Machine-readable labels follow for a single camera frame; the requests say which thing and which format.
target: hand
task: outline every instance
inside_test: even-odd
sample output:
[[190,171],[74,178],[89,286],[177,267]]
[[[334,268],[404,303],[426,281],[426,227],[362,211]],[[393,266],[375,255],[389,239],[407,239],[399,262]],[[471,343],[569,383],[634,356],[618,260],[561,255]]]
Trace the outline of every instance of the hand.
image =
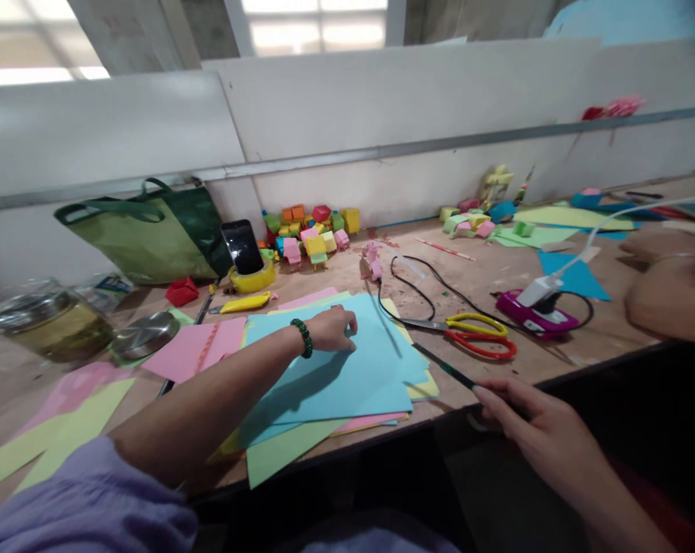
[[[534,470],[576,508],[596,498],[613,469],[580,416],[567,403],[517,379],[490,378],[472,389],[483,416],[497,421]],[[529,422],[509,405],[528,415]]]
[[347,327],[357,334],[357,319],[352,311],[345,311],[341,305],[332,306],[311,319],[304,321],[311,336],[314,349],[322,351],[355,351],[357,346],[345,335]]
[[695,236],[680,230],[639,230],[631,233],[619,247],[646,263],[674,253],[695,255]]

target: phone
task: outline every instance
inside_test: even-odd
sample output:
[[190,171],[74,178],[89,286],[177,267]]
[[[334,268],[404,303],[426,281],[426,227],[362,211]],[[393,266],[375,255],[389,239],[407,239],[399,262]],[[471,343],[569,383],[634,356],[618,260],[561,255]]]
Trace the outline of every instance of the phone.
[[265,267],[253,227],[247,219],[224,223],[221,228],[224,243],[239,274],[257,273]]

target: wooden tabletop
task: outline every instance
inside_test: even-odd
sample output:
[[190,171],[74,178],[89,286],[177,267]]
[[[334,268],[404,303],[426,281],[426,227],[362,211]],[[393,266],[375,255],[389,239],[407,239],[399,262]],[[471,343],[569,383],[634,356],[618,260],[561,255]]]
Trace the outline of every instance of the wooden tabletop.
[[[627,188],[663,194],[667,199],[687,197],[695,195],[695,177]],[[466,253],[474,257],[475,261],[468,261],[426,246],[418,242],[416,237]],[[491,293],[524,288],[531,280],[543,274],[536,249],[504,247],[498,243],[486,245],[483,240],[467,237],[450,240],[448,235],[442,232],[442,226],[437,220],[363,231],[351,238],[351,248],[334,255],[329,260],[328,270],[313,272],[310,267],[307,267],[299,273],[291,273],[288,271],[287,264],[277,266],[279,274],[269,290],[278,293],[280,298],[276,302],[271,301],[257,313],[276,309],[279,303],[297,299],[328,286],[334,286],[340,292],[348,290],[352,294],[364,292],[376,294],[376,286],[369,280],[361,278],[360,269],[362,246],[371,239],[382,240],[399,249],[404,255],[429,262],[451,286],[469,296],[483,310],[490,313],[498,313]],[[578,244],[578,248],[569,250],[568,253],[578,253],[586,238],[586,234],[575,234],[571,241]],[[618,250],[619,242],[616,240],[597,238],[595,244],[601,248],[601,252],[590,262],[591,271],[609,293],[612,301],[592,300],[595,317],[586,327],[573,331],[571,338],[565,343],[543,342],[511,330],[509,337],[516,343],[518,354],[510,362],[495,362],[470,356],[466,351],[450,344],[438,333],[415,329],[410,329],[409,332],[416,342],[460,369],[471,379],[489,375],[515,374],[533,384],[570,375],[598,363],[660,343],[660,337],[633,327],[625,317],[624,294],[639,274],[640,267],[622,261],[627,256]],[[391,255],[387,250],[380,250],[379,255],[383,267],[383,296],[393,299],[402,316],[426,318],[430,314],[429,306],[408,286],[391,276],[389,269]],[[420,280],[400,263],[397,263],[395,268],[402,278],[419,286],[432,299],[437,309],[436,320],[443,320],[447,316],[472,310],[455,294],[450,293],[449,296],[444,296],[445,288],[432,276],[427,275],[424,280]],[[200,298],[182,310],[195,317],[206,296],[204,286],[201,288]],[[218,295],[213,305],[223,304],[228,299],[231,297]],[[167,307],[163,288],[138,290],[124,301],[115,313],[113,322],[121,327],[140,316],[155,313]],[[578,318],[582,318],[587,312],[584,303],[572,296],[564,296],[559,307]],[[242,313],[207,315],[204,322],[211,323],[241,315]],[[506,319],[500,313],[498,317],[501,320]],[[39,369],[38,366],[37,359],[29,359],[24,366],[15,369],[10,375],[0,373],[0,445],[3,445],[38,411],[55,382],[62,376],[62,372],[58,369],[51,367]],[[476,403],[475,397],[469,390],[460,386],[434,363],[431,364],[430,371],[439,387],[440,397],[415,403],[414,412],[408,421],[399,423],[398,427],[379,426],[327,439],[307,452],[300,460],[313,459],[342,448],[368,443],[392,432],[426,423]],[[114,428],[153,401],[161,388],[162,379],[143,369],[135,369],[133,375],[136,382],[111,418],[106,430]],[[30,468],[31,464],[0,484],[0,503],[10,496]],[[201,471],[194,480],[189,482],[187,490],[190,494],[196,495],[212,487],[223,487],[242,481],[246,477],[245,461],[233,460]]]

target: bag handle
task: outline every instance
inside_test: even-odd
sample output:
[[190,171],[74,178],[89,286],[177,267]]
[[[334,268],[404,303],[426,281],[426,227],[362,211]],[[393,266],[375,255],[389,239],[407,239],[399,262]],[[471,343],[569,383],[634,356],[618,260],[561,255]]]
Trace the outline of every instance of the bag handle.
[[79,207],[91,208],[103,213],[118,213],[129,215],[133,219],[137,219],[142,223],[160,223],[165,219],[165,214],[147,204],[137,204],[135,202],[125,201],[125,200],[89,200],[78,202],[70,206],[66,206],[64,213],[55,214],[56,218],[64,225],[71,224],[68,221],[68,215],[76,211]]
[[162,188],[163,192],[165,192],[166,194],[168,194],[168,193],[172,194],[173,193],[173,189],[171,187],[169,187],[167,184],[165,184],[162,180],[157,179],[155,177],[149,177],[149,178],[146,178],[145,180],[142,181],[142,194],[141,194],[142,200],[147,200],[147,196],[148,196],[147,188],[145,187],[145,183],[152,183],[152,184],[157,185],[158,187]]

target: red and yellow scissors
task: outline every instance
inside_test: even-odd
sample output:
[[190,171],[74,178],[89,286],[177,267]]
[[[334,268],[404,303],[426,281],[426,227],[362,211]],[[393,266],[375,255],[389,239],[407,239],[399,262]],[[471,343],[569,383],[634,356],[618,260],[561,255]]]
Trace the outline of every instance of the red and yellow scissors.
[[[477,320],[488,324],[492,328],[483,326],[475,326],[472,324],[461,323],[463,320]],[[444,323],[435,323],[434,321],[419,320],[419,319],[400,319],[402,323],[409,326],[414,326],[423,330],[436,330],[444,333],[449,339],[459,343],[461,346],[469,349],[473,353],[480,356],[489,357],[491,359],[513,359],[516,355],[516,344],[509,340],[508,329],[500,324],[497,320],[481,315],[480,313],[460,313],[449,317]],[[452,332],[450,329],[458,329],[462,332]],[[495,352],[489,349],[482,349],[474,346],[470,342],[494,342],[505,346],[507,351]]]

